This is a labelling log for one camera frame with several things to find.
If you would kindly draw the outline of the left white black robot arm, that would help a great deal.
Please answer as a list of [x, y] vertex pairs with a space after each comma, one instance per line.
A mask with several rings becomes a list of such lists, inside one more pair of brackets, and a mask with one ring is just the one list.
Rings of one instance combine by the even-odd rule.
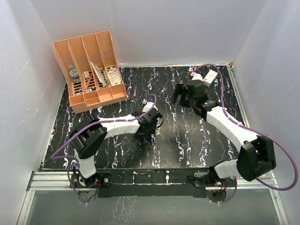
[[100, 179], [96, 175], [94, 155], [105, 139], [123, 134], [153, 135], [164, 122], [163, 115], [156, 108], [151, 109], [144, 116], [142, 114], [142, 112], [134, 112], [115, 119], [94, 119], [88, 116], [72, 131], [71, 137], [84, 127], [101, 121], [84, 130], [70, 143], [79, 162], [79, 173], [73, 172], [77, 179], [76, 185], [90, 188], [95, 186], [96, 181]]

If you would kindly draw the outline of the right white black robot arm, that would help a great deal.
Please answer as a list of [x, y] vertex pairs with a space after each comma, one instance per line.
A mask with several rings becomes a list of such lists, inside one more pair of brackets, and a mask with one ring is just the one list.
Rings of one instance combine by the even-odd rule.
[[177, 84], [172, 103], [192, 108], [196, 115], [213, 125], [229, 139], [239, 151], [236, 160], [219, 162], [209, 167], [209, 172], [200, 179], [202, 182], [220, 186], [226, 178], [242, 177], [253, 181], [276, 168], [273, 141], [241, 127], [231, 115], [224, 114], [216, 100], [210, 99], [200, 80]]

